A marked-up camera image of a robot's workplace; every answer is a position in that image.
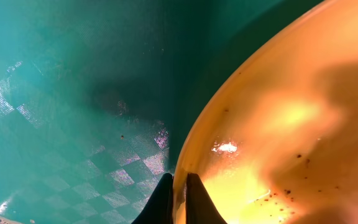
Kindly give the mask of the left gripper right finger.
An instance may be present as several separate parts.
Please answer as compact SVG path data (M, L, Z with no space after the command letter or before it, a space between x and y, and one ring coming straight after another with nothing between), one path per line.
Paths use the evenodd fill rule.
M227 224L214 206L198 174L186 178L186 224Z

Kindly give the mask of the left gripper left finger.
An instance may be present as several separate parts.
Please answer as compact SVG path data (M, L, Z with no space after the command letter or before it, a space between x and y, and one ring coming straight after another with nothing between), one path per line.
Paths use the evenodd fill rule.
M173 176L166 173L132 224L172 224Z

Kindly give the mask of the yellow plate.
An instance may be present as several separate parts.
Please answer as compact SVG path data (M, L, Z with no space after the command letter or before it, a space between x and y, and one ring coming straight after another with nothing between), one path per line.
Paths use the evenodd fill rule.
M358 1L323 1L248 58L193 125L174 175L198 174L226 223L358 223Z

